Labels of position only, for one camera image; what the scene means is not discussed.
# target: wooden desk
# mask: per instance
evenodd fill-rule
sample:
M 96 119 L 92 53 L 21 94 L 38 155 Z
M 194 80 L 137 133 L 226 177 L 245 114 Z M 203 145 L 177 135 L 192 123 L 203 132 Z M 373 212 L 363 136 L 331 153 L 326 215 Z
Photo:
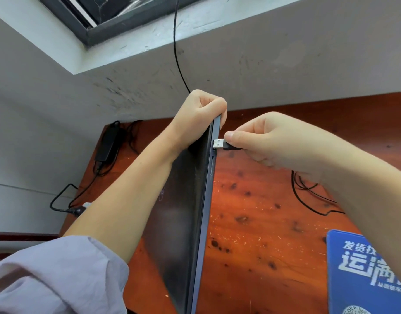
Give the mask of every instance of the wooden desk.
M 271 110 L 334 132 L 401 169 L 401 93 L 233 111 L 222 132 Z M 142 150 L 168 122 L 143 122 L 136 148 Z M 112 172 L 81 201 L 96 199 L 134 159 L 123 145 Z M 92 165 L 80 187 L 90 181 Z M 322 211 L 330 207 L 303 191 L 300 196 Z M 68 216 L 62 231 L 71 222 Z M 198 313 L 327 313 L 330 229 L 358 232 L 344 215 L 323 217 L 303 207 L 292 193 L 290 172 L 265 168 L 242 151 L 219 152 Z M 175 313 L 143 240 L 129 267 L 126 305 L 138 314 Z

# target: lavender shirt sleeve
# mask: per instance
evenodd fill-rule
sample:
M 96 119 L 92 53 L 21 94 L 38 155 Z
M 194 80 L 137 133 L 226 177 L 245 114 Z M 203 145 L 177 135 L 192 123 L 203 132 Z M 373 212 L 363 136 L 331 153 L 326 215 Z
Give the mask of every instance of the lavender shirt sleeve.
M 0 262 L 0 313 L 126 313 L 127 264 L 99 241 L 67 236 Z

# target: window frame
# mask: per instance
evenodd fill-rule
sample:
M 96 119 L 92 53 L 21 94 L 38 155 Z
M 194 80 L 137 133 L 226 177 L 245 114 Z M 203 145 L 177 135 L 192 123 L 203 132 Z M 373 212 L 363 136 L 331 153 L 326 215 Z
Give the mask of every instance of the window frame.
M 96 27 L 85 26 L 61 0 L 39 0 L 87 47 L 97 45 L 126 31 L 174 13 L 176 0 L 150 0 Z M 179 9 L 199 0 L 180 0 Z

